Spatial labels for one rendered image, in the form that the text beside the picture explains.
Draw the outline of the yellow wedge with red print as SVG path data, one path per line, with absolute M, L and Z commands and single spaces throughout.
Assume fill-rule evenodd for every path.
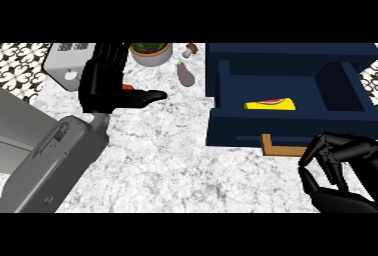
M 291 98 L 277 98 L 255 102 L 246 102 L 243 104 L 246 110 L 283 110 L 294 111 L 295 104 Z

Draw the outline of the brown mushroom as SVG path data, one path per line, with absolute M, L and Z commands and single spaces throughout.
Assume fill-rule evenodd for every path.
M 187 58 L 192 54 L 198 52 L 198 46 L 193 43 L 186 44 L 186 50 L 181 53 L 181 56 Z

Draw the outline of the navy blue drawer front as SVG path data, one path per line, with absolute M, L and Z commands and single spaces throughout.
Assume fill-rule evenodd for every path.
M 260 135 L 269 134 L 274 146 L 305 146 L 323 132 L 378 139 L 378 111 L 282 110 L 210 111 L 207 145 L 258 147 Z

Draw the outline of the navy blue drawer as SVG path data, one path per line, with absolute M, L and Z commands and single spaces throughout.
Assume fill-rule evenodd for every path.
M 269 134 L 274 146 L 305 146 L 323 132 L 378 139 L 378 111 L 282 110 L 210 111 L 207 145 L 258 147 L 260 135 Z
M 375 109 L 348 62 L 325 64 L 310 76 L 233 75 L 230 62 L 226 60 L 218 62 L 218 71 L 220 94 L 215 108 L 246 110 L 246 102 L 291 98 L 294 111 L 366 112 Z

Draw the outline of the grey pot with green plant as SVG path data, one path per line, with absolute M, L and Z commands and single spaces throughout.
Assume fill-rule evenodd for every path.
M 156 67 L 162 65 L 173 55 L 173 44 L 167 43 L 153 53 L 140 53 L 134 47 L 130 47 L 130 53 L 136 62 L 145 67 Z

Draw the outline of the purple eggplant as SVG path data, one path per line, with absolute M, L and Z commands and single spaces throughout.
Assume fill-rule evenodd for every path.
M 177 62 L 177 77 L 181 85 L 190 87 L 195 84 L 195 76 L 186 68 L 183 61 Z

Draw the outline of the navy blue cabinet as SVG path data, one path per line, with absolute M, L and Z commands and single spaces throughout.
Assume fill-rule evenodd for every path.
M 322 61 L 351 62 L 362 72 L 378 60 L 378 47 L 373 43 L 207 43 L 205 44 L 205 95 L 215 95 L 217 67 L 221 59 L 235 61 L 241 71 L 251 71 L 251 65 L 269 71 L 272 65 L 289 73 L 291 64 L 310 67 Z

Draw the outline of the pale grey appliance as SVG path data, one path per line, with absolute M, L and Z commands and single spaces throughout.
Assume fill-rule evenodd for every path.
M 62 88 L 78 90 L 83 68 L 93 56 L 94 43 L 53 43 L 43 62 L 43 70 Z

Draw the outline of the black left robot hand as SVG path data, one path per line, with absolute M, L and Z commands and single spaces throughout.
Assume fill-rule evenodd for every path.
M 94 46 L 78 87 L 84 113 L 111 114 L 116 108 L 145 108 L 167 98 L 164 91 L 122 88 L 128 48 L 128 43 L 97 43 Z

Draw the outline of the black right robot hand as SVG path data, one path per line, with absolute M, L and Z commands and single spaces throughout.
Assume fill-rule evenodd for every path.
M 316 160 L 328 181 L 338 189 L 320 187 L 307 170 Z M 348 163 L 372 200 L 348 190 L 342 164 Z M 303 190 L 320 213 L 378 213 L 378 141 L 362 136 L 325 132 L 317 135 L 298 161 Z

